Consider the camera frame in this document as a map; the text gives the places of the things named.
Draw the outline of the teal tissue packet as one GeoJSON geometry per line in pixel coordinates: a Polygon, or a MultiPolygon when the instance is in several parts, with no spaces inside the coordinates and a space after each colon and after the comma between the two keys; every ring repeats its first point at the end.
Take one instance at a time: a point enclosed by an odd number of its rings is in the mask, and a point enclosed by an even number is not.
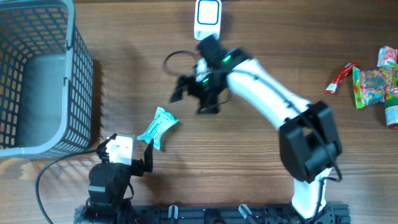
{"type": "Polygon", "coordinates": [[[153,121],[144,133],[137,137],[137,140],[145,141],[148,144],[154,140],[154,147],[161,150],[161,137],[178,122],[179,120],[175,119],[171,113],[158,107],[153,121]]]}

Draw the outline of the red snack stick packet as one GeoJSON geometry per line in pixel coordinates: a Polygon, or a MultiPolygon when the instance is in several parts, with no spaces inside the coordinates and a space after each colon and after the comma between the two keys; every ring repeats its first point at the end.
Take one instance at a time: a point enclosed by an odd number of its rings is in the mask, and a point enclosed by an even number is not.
{"type": "Polygon", "coordinates": [[[329,94],[335,94],[341,82],[353,71],[353,68],[356,66],[358,66],[358,63],[356,62],[347,63],[326,87],[325,92],[329,94]]]}

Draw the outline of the green Haribo gummy bag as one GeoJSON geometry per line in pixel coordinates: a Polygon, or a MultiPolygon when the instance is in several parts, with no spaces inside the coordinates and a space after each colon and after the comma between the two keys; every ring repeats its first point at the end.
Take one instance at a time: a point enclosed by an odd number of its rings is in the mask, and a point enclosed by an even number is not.
{"type": "Polygon", "coordinates": [[[397,98],[397,64],[374,70],[353,67],[353,87],[357,109],[397,98]]]}

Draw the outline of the red white candy packet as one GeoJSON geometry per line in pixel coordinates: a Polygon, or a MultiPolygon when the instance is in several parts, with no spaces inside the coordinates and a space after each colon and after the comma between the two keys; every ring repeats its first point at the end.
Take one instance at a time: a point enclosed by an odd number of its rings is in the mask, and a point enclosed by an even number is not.
{"type": "Polygon", "coordinates": [[[383,67],[397,63],[397,49],[389,46],[381,47],[378,53],[377,67],[383,67]]]}

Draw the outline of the green lid jar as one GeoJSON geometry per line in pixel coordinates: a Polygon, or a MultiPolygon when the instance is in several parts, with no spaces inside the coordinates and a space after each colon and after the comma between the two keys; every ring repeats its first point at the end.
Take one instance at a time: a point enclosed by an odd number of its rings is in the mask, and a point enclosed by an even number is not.
{"type": "Polygon", "coordinates": [[[389,129],[397,129],[397,98],[384,102],[386,125],[389,129]]]}

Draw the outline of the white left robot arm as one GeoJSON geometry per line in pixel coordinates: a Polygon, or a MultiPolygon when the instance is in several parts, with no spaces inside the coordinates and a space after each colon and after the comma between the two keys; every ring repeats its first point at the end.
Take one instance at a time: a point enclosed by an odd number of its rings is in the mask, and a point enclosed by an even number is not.
{"type": "Polygon", "coordinates": [[[125,197],[126,190],[134,191],[131,177],[142,177],[153,170],[154,140],[144,151],[143,159],[134,159],[135,137],[113,134],[97,147],[101,163],[89,172],[89,197],[74,214],[74,223],[140,223],[133,209],[133,196],[125,197]]]}

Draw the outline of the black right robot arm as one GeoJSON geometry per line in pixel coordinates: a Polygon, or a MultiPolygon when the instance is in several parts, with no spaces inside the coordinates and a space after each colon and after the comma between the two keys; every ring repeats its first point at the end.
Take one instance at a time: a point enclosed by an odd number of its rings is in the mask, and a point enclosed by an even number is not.
{"type": "Polygon", "coordinates": [[[342,146],[332,109],[312,103],[273,78],[245,50],[227,51],[211,34],[197,45],[195,73],[180,74],[170,102],[187,93],[199,100],[198,114],[217,114],[224,90],[240,96],[258,110],[279,135],[280,159],[294,179],[291,205],[306,223],[317,223],[325,210],[325,185],[341,182],[337,164],[342,146]]]}

